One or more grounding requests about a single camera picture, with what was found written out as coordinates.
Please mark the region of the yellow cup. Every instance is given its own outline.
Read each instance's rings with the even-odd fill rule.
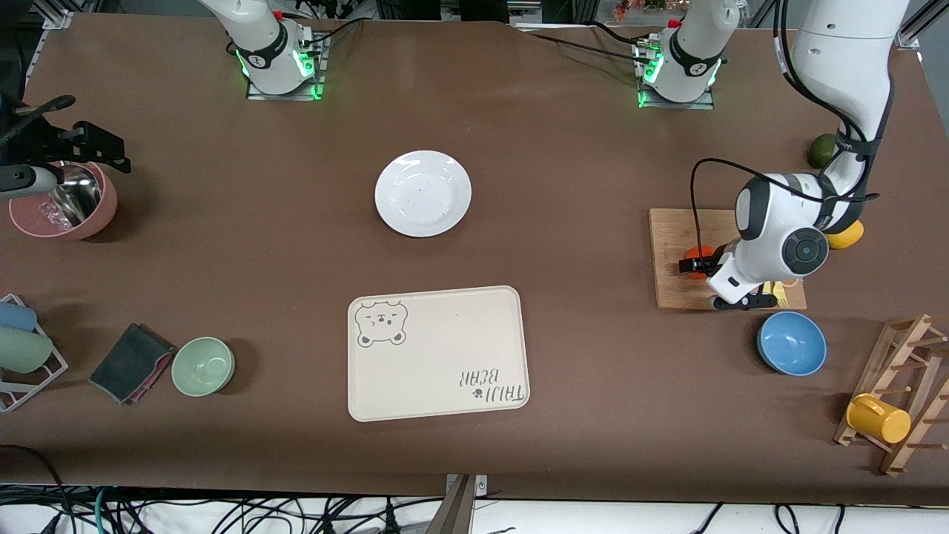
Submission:
[[[909,414],[870,393],[857,395],[847,406],[847,424],[887,443],[898,443],[909,433]]]

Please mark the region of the yellow fruit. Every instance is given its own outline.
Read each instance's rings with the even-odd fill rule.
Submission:
[[[832,249],[847,248],[857,242],[864,236],[864,225],[858,221],[853,221],[849,228],[840,234],[828,235],[828,245]]]

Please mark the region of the dish rack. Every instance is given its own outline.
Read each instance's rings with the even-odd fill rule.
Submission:
[[[23,303],[23,300],[14,294],[4,296],[2,301],[13,302],[17,306],[26,307],[26,304]],[[40,326],[39,322],[36,323],[36,329],[33,331],[36,334],[48,337],[47,333],[43,331],[43,327]],[[63,374],[67,369],[69,369],[69,366],[65,363],[63,355],[60,354],[59,350],[56,349],[56,345],[54,344],[53,352],[49,355],[47,361],[42,366],[40,366],[40,369],[35,371],[46,372],[47,374],[47,377],[44,378],[39,384],[20,384],[17,382],[7,382],[4,380],[3,374],[0,374],[0,413],[16,410],[21,404],[27,402],[30,397],[38,393],[42,388],[45,388],[50,382],[55,380],[60,374]]]

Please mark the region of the bear illustration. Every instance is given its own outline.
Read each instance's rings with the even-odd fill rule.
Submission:
[[[409,311],[398,300],[360,305],[355,316],[359,326],[359,346],[370,347],[377,341],[401,345],[405,342],[405,318],[408,315]]]

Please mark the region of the green cup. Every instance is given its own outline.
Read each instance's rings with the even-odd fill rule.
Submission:
[[[0,326],[0,367],[26,374],[46,363],[53,342],[44,335]]]

